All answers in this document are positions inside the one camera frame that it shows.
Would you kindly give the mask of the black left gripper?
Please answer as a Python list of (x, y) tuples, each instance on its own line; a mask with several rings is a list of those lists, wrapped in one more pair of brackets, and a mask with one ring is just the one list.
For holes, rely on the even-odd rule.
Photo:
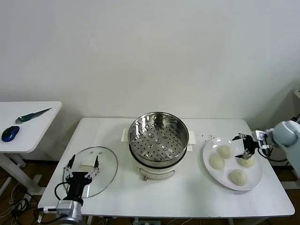
[(89, 185), (100, 171), (98, 157), (96, 157), (93, 169), (89, 172), (73, 172), (72, 166), (74, 161), (75, 154), (64, 167), (65, 179), (69, 185), (66, 196), (67, 200), (81, 200), (85, 186)]

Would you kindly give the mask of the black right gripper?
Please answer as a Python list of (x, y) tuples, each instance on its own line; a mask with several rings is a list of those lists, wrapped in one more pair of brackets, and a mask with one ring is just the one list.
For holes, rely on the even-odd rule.
[(232, 139), (232, 141), (236, 141), (239, 139), (243, 140), (243, 146), (245, 151), (240, 155), (236, 155), (235, 158), (248, 160), (255, 154), (255, 150), (259, 148), (259, 144), (257, 141), (253, 140), (252, 136), (243, 133), (239, 133)]

